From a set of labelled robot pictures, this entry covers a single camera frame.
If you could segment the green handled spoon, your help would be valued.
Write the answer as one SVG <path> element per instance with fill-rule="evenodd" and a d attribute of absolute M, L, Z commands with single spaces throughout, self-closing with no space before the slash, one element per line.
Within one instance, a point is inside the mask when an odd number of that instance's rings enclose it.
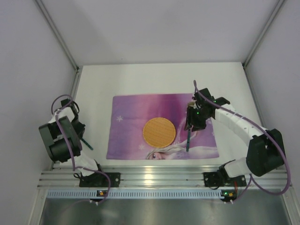
<path fill-rule="evenodd" d="M 188 129 L 188 132 L 187 132 L 186 152 L 189 152 L 190 137 L 191 137 L 191 129 L 189 128 L 189 129 Z"/>

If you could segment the small beige cup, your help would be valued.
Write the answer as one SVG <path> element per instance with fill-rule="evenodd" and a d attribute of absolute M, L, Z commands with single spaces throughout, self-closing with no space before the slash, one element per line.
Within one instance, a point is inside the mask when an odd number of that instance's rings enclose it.
<path fill-rule="evenodd" d="M 196 102 L 195 101 L 191 101 L 187 104 L 188 107 L 192 107 L 192 108 L 196 108 Z"/>

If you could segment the green handled fork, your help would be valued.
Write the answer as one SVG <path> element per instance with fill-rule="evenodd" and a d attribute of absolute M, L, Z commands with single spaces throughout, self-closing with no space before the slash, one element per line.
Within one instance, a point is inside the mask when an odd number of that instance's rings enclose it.
<path fill-rule="evenodd" d="M 94 150 L 94 148 L 83 138 L 81 139 L 81 141 L 90 149 L 90 150 Z"/>

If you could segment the orange round woven plate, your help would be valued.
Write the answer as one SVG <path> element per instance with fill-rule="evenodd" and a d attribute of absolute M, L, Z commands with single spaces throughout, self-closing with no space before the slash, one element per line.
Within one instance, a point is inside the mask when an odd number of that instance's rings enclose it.
<path fill-rule="evenodd" d="M 146 122 L 142 129 L 142 135 L 149 146 L 164 148 L 175 140 L 176 128 L 168 119 L 156 117 Z"/>

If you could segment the purple Frozen placemat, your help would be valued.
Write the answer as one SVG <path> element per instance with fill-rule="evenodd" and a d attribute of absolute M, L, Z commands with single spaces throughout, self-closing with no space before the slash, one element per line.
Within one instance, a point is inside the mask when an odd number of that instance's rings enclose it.
<path fill-rule="evenodd" d="M 106 158 L 187 160 L 218 158 L 211 120 L 200 131 L 185 129 L 192 94 L 114 96 Z"/>

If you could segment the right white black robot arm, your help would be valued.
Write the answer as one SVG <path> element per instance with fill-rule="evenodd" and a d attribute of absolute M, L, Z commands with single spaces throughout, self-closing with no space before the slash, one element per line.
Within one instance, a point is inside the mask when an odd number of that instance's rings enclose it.
<path fill-rule="evenodd" d="M 282 166 L 284 146 L 281 133 L 263 128 L 241 115 L 224 97 L 214 98 L 207 88 L 195 90 L 192 102 L 187 106 L 185 130 L 204 130 L 207 121 L 214 119 L 234 134 L 247 146 L 247 155 L 229 161 L 219 167 L 225 178 L 252 174 L 261 177 Z"/>

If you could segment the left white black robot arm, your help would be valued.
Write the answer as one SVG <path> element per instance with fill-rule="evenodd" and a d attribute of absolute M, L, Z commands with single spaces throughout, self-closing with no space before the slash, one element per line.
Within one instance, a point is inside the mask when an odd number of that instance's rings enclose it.
<path fill-rule="evenodd" d="M 53 162 L 79 170 L 84 177 L 102 171 L 96 160 L 82 153 L 83 144 L 91 146 L 83 138 L 86 126 L 79 121 L 78 104 L 69 98 L 60 103 L 56 110 L 51 105 L 52 118 L 38 128 L 48 156 Z"/>

